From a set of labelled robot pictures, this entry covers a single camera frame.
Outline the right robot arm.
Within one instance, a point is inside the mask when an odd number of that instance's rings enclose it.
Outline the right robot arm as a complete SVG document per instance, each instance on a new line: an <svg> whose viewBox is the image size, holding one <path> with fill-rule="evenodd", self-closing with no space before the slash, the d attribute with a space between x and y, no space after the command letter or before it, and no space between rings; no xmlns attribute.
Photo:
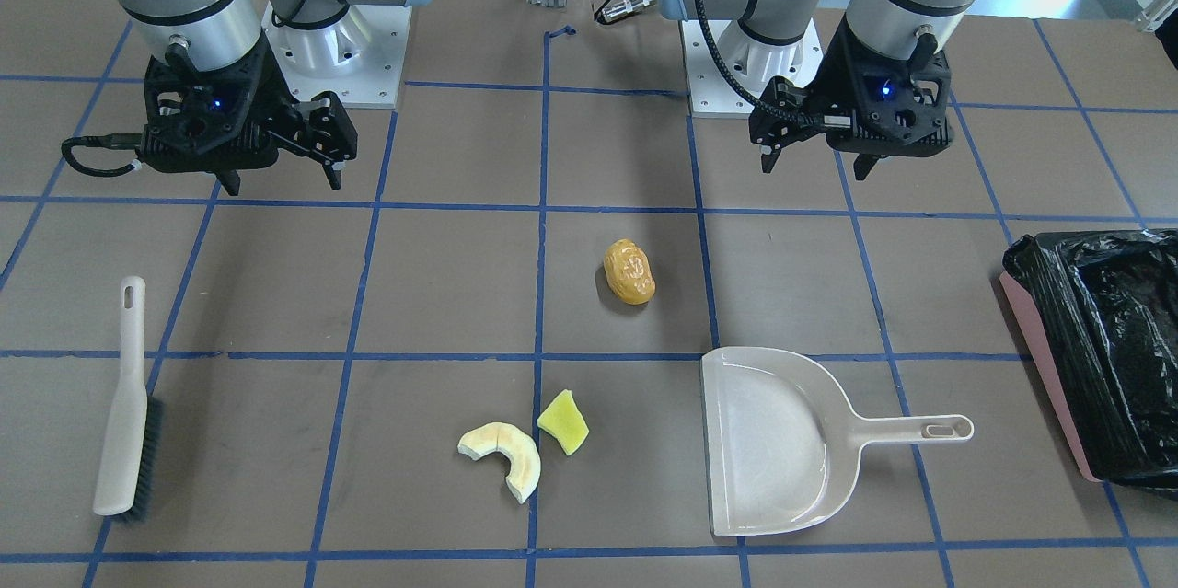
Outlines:
<svg viewBox="0 0 1178 588"><path fill-rule="evenodd" d="M383 33L366 16L409 16L431 0L117 0L150 49L146 123L138 133L62 140L70 169L115 178L140 167L214 176L239 194L241 170L282 152L320 165L331 189L358 156L348 114L371 90L392 106L408 27Z"/></svg>

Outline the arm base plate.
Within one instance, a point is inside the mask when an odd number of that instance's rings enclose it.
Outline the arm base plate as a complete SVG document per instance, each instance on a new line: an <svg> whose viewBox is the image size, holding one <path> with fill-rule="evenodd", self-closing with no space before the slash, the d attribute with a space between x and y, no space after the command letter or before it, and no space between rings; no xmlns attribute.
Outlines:
<svg viewBox="0 0 1178 588"><path fill-rule="evenodd" d="M699 22L690 19L680 26L693 113L703 118L747 118L750 103L724 82ZM806 87L822 61L821 41L813 21L799 41L783 46L757 42L728 19L712 19L710 29L728 71L752 95L761 95L775 75L783 77L795 87Z"/></svg>
<svg viewBox="0 0 1178 588"><path fill-rule="evenodd" d="M333 92L348 110L395 110L412 16L409 6L350 6L323 28L278 28L267 5L262 31L298 100Z"/></svg>

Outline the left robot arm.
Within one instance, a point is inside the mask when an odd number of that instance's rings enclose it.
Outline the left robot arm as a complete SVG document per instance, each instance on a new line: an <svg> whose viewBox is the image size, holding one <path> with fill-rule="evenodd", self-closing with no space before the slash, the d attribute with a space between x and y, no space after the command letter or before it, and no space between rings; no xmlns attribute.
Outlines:
<svg viewBox="0 0 1178 588"><path fill-rule="evenodd" d="M887 157L938 156L946 117L946 44L975 0L851 0L807 84L785 57L803 44L819 0L659 0L662 15L699 22L712 67L749 110L749 140L769 173L783 148L823 136L871 176Z"/></svg>

